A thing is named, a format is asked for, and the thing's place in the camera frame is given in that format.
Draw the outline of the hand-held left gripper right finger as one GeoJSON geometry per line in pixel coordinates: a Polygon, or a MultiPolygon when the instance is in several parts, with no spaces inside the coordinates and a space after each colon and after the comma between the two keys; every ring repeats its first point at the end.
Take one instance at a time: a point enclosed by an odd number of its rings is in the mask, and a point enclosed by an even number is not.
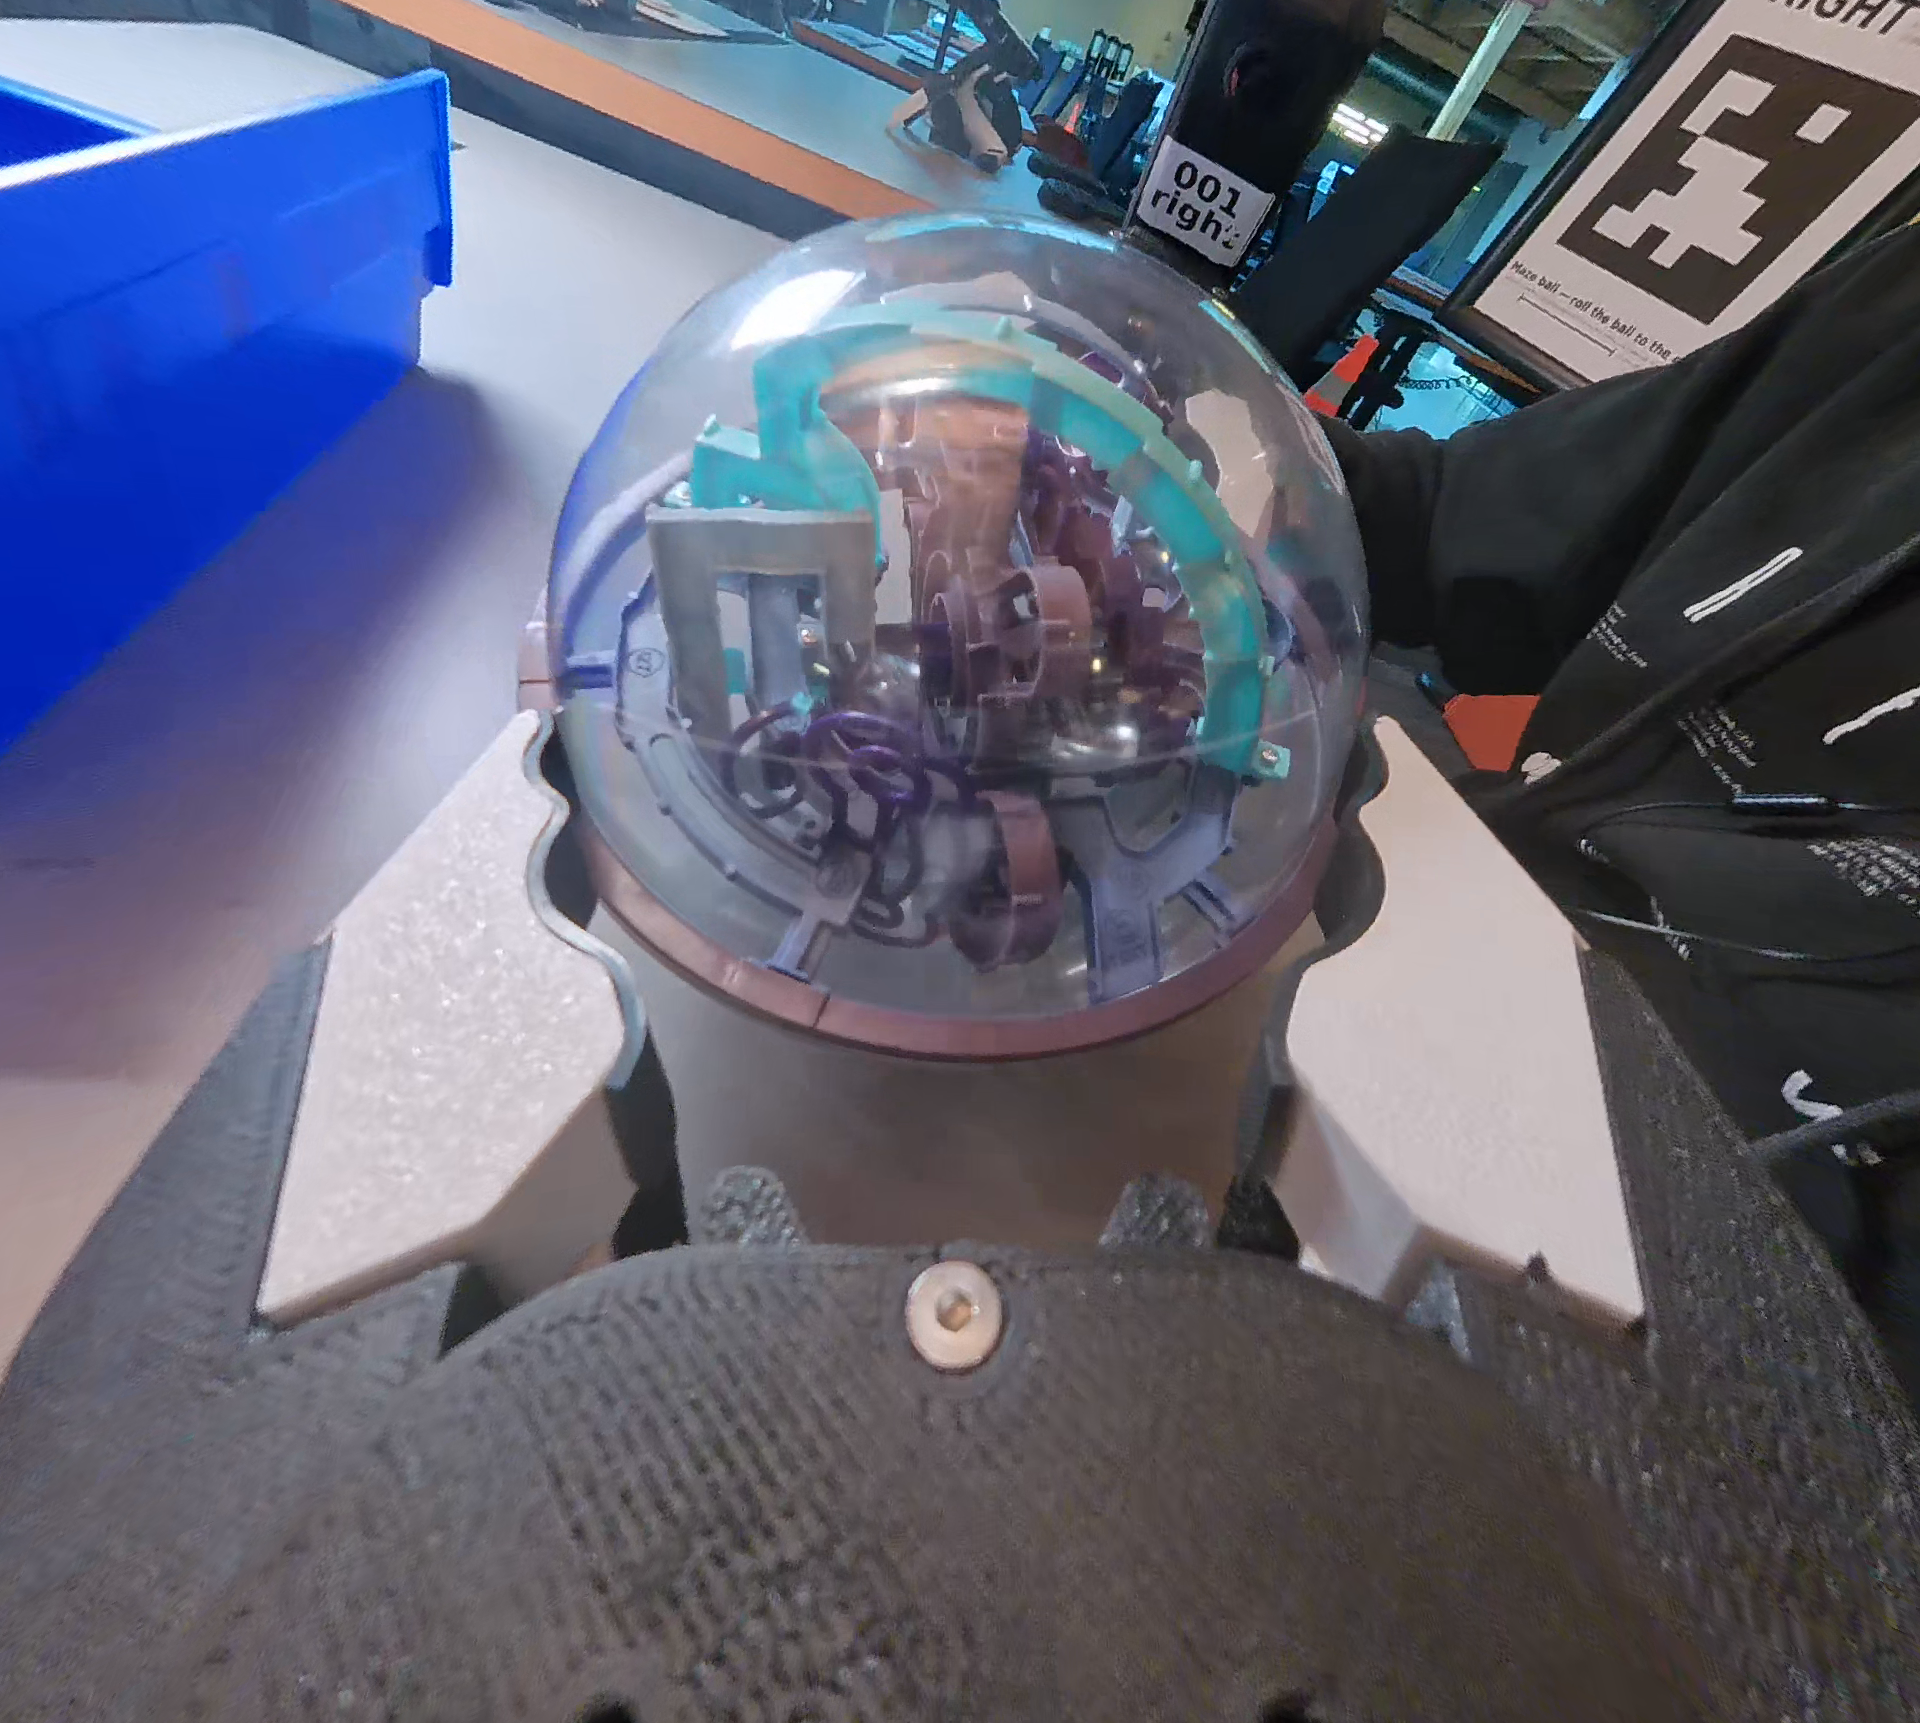
{"type": "Polygon", "coordinates": [[[1382,1303],[1456,1261],[1635,1326],[1578,934],[1390,718],[1355,812],[1356,923],[1283,1010],[1273,1187],[1303,1267],[1382,1303]]]}

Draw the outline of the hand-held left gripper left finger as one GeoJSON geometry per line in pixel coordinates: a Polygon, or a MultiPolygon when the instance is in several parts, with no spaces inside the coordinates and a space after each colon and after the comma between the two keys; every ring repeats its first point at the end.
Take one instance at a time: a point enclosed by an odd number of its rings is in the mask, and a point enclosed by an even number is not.
{"type": "Polygon", "coordinates": [[[511,720],[330,929],[256,1291],[275,1326],[448,1263],[516,1303],[631,1202],[611,1089],[644,1019],[620,956],[546,892],[548,735],[511,720]]]}

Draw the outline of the clear maze ball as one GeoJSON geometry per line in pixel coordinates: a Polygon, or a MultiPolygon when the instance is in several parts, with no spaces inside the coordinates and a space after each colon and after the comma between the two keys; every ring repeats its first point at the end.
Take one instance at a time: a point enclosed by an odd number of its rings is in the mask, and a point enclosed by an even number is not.
{"type": "Polygon", "coordinates": [[[1057,221],[897,214],[659,338],[540,631],[627,940],[784,1030],[1024,1062],[1305,923],[1369,602],[1331,443],[1218,295],[1057,221]]]}

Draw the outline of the person's right forearm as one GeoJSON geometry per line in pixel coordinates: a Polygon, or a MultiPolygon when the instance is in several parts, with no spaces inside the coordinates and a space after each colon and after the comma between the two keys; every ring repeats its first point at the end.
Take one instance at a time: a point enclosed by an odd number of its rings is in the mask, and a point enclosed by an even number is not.
{"type": "Polygon", "coordinates": [[[1918,230],[1674,363],[1432,439],[1323,430],[1377,640],[1467,692],[1545,692],[1609,605],[1646,655],[1766,620],[1916,541],[1918,230]]]}

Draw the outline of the black fabric panel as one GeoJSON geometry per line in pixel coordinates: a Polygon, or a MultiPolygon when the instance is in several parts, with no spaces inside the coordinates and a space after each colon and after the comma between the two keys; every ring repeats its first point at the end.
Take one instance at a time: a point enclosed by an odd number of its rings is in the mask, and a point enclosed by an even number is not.
{"type": "Polygon", "coordinates": [[[1500,149],[1497,140],[1390,131],[1235,288],[1235,315],[1297,391],[1308,389],[1321,347],[1452,218],[1500,149]]]}

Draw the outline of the person's black clothing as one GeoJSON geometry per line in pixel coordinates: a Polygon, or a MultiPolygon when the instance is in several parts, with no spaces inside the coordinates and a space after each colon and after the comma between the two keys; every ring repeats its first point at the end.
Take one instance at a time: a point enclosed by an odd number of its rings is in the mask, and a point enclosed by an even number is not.
{"type": "Polygon", "coordinates": [[[1918,605],[1859,605],[1556,783],[1650,679],[1604,635],[1523,731],[1500,836],[1628,965],[1888,1355],[1916,1368],[1918,605]]]}

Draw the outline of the wooden edged desk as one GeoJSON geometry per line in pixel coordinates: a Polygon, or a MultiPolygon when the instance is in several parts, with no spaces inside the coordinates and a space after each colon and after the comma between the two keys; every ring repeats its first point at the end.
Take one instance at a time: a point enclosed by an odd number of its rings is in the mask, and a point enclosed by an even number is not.
{"type": "Polygon", "coordinates": [[[987,173],[906,134],[899,88],[797,40],[611,35],[485,0],[326,1],[834,218],[1043,214],[1030,171],[987,173]]]}

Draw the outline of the blue plastic tray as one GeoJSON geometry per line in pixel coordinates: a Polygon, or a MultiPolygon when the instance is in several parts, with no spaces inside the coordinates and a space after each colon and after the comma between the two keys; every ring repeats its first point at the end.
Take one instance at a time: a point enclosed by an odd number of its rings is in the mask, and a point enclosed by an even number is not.
{"type": "Polygon", "coordinates": [[[3,83],[3,746],[396,386],[450,260],[441,74],[179,131],[3,83]]]}

